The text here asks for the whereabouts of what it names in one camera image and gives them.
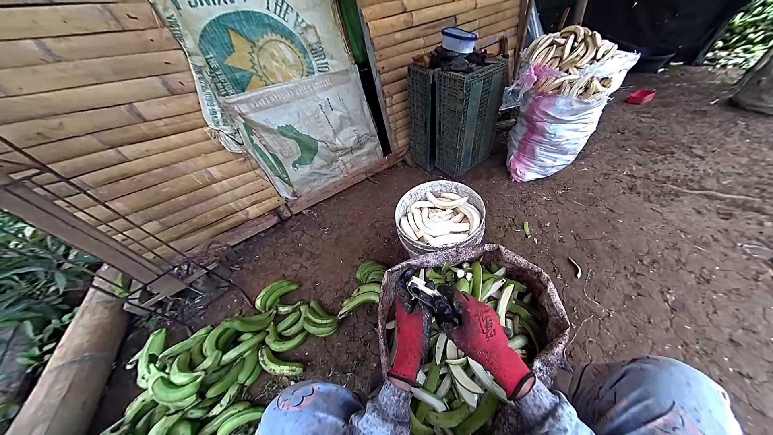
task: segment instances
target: dirt ground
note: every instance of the dirt ground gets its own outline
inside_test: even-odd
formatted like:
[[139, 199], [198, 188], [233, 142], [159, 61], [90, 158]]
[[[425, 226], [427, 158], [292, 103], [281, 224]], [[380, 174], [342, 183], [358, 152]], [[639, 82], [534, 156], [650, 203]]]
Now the dirt ground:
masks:
[[[553, 279], [574, 325], [570, 363], [678, 358], [731, 394], [745, 431], [767, 433], [773, 269], [739, 244], [773, 247], [773, 118], [727, 105], [734, 79], [693, 67], [631, 74], [625, 86], [632, 88], [618, 95], [654, 87], [656, 98], [637, 106], [617, 96], [565, 170], [510, 181], [501, 134], [494, 155], [458, 181], [485, 200], [484, 241], [512, 249]], [[379, 173], [228, 252], [233, 278], [250, 298], [271, 281], [292, 279], [303, 287], [286, 303], [316, 298], [335, 312], [355, 289], [362, 260], [392, 266], [407, 258], [396, 241], [394, 206], [406, 190], [439, 178], [404, 163]], [[568, 257], [582, 265], [582, 279]], [[200, 321], [215, 323], [245, 306], [226, 295]], [[142, 340], [132, 334], [119, 361]], [[303, 361], [308, 378], [362, 389], [378, 360], [376, 308], [282, 358]], [[251, 392], [268, 400], [281, 385], [261, 379]], [[133, 398], [121, 393], [132, 382], [116, 371], [101, 420]]]

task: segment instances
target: wooden wall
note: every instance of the wooden wall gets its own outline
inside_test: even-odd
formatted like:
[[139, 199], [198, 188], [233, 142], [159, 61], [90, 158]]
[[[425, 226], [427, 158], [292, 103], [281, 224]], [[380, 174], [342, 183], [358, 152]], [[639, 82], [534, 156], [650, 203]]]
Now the wooden wall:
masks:
[[476, 48], [490, 53], [499, 54], [502, 37], [515, 46], [519, 0], [357, 0], [357, 5], [373, 44], [394, 149], [407, 146], [410, 137], [408, 64], [440, 45], [444, 28], [475, 33]]
[[[284, 204], [254, 160], [209, 137], [186, 55], [147, 2], [64, 3], [0, 2], [0, 135], [120, 215], [35, 176], [97, 219], [57, 203], [156, 260], [174, 253], [125, 217], [187, 251]], [[26, 161], [2, 144], [0, 159]]]

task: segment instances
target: green plant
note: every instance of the green plant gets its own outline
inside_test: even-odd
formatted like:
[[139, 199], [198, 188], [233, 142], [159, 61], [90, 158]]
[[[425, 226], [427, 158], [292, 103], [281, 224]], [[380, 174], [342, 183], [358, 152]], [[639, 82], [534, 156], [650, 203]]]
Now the green plant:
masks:
[[19, 362], [44, 366], [101, 261], [0, 211], [0, 327], [22, 326]]

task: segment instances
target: white bucket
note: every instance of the white bucket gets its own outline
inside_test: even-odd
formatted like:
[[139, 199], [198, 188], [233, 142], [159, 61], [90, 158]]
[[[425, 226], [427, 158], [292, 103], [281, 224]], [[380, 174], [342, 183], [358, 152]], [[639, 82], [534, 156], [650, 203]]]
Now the white bucket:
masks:
[[[411, 204], [418, 200], [426, 200], [427, 192], [432, 192], [435, 196], [442, 192], [452, 192], [461, 197], [468, 197], [467, 202], [474, 205], [481, 214], [481, 224], [478, 229], [475, 230], [471, 237], [454, 245], [432, 246], [423, 241], [413, 240], [408, 237], [405, 232], [403, 232], [403, 229], [400, 228], [400, 218], [405, 216]], [[413, 189], [408, 190], [403, 197], [397, 201], [397, 207], [394, 209], [394, 221], [395, 226], [397, 226], [397, 238], [400, 239], [403, 248], [408, 251], [408, 255], [413, 258], [428, 252], [444, 251], [445, 249], [456, 248], [458, 246], [480, 244], [483, 240], [483, 233], [485, 232], [485, 205], [483, 204], [483, 199], [481, 199], [477, 192], [462, 183], [446, 180], [430, 181], [428, 183], [419, 184]]]

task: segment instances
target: red glove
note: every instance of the red glove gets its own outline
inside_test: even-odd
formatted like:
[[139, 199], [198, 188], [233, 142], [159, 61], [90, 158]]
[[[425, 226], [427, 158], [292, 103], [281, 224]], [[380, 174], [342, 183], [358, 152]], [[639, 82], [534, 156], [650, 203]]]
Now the red glove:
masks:
[[394, 310], [397, 318], [397, 353], [392, 369], [387, 374], [419, 387], [421, 385], [416, 382], [416, 374], [421, 367], [421, 358], [427, 351], [432, 315], [422, 303], [412, 299], [405, 289], [397, 292]]
[[454, 291], [454, 308], [461, 313], [461, 326], [443, 323], [438, 326], [469, 358], [476, 360], [494, 376], [511, 397], [521, 392], [534, 377], [521, 357], [507, 345], [507, 336], [496, 312], [472, 295]]

